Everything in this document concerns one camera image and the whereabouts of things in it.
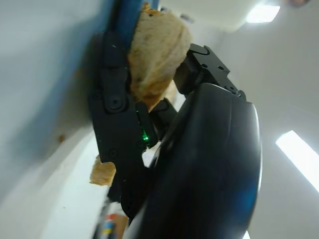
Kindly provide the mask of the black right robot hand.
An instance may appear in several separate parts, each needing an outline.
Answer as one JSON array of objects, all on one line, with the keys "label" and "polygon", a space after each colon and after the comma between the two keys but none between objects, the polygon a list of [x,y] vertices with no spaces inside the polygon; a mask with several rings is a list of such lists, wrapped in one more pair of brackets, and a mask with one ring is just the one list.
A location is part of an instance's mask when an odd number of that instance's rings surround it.
[{"label": "black right robot hand", "polygon": [[90,183],[97,239],[241,239],[262,177],[255,106],[207,46],[154,1],[121,0],[96,37]]}]

